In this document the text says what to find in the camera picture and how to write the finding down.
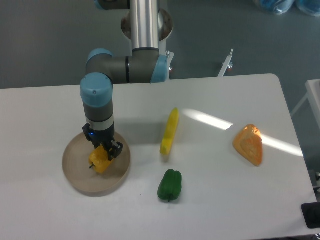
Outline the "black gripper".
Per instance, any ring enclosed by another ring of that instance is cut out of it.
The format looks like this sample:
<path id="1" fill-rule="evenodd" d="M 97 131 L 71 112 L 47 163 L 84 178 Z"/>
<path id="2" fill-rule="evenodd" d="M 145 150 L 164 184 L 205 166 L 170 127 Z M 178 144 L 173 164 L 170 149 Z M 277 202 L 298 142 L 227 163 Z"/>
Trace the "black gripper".
<path id="1" fill-rule="evenodd" d="M 104 147 L 109 161 L 116 159 L 122 153 L 124 145 L 119 141 L 115 141 L 114 124 L 105 130 L 93 130 L 90 128 L 90 125 L 86 123 L 82 130 L 85 138 L 92 143 L 95 149 L 97 149 L 100 145 Z"/>

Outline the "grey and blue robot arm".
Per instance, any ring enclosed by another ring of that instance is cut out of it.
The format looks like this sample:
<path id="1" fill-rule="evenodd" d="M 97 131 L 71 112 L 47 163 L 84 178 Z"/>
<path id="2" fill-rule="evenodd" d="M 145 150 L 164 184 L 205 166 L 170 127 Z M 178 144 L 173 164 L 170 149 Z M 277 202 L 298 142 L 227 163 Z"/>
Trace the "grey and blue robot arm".
<path id="1" fill-rule="evenodd" d="M 156 0 L 96 0 L 102 10 L 130 11 L 132 55 L 114 57 L 104 48 L 90 52 L 86 72 L 80 82 L 86 124 L 86 139 L 95 148 L 102 147 L 107 160 L 116 159 L 123 144 L 114 138 L 113 86 L 115 84 L 163 83 L 168 63 L 159 49 L 159 13 Z"/>

